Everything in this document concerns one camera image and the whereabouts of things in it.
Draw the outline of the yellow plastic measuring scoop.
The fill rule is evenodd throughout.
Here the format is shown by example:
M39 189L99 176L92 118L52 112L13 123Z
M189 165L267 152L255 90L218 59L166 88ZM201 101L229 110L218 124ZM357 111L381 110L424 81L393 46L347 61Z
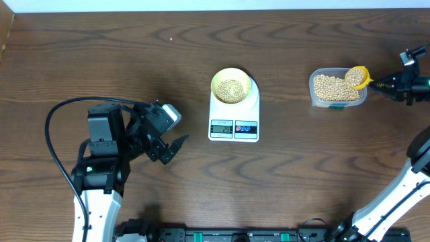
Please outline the yellow plastic measuring scoop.
M356 66L349 69L345 74L344 80L354 90L363 89L372 82L370 73L364 66Z

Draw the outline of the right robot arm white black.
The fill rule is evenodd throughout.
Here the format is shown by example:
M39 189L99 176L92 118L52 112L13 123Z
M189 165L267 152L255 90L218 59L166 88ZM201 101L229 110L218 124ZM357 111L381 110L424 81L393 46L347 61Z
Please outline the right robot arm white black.
M363 66L352 71L363 73L357 89L368 86L408 105L429 100L428 76L402 71L373 81ZM406 163L394 180L368 205L351 213L329 241L381 241L398 219L429 195L429 128L414 138L406 155Z

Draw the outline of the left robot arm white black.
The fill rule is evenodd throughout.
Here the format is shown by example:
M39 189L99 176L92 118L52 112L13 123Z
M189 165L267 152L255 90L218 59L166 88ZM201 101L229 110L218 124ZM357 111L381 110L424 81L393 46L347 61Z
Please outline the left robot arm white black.
M171 104L136 104L133 108L102 103L88 110L89 139L81 143L71 179L77 189L73 241L156 241L157 231L149 225L124 223L114 234L130 162L147 155L168 164L187 135L171 144L162 135L171 130L181 114Z

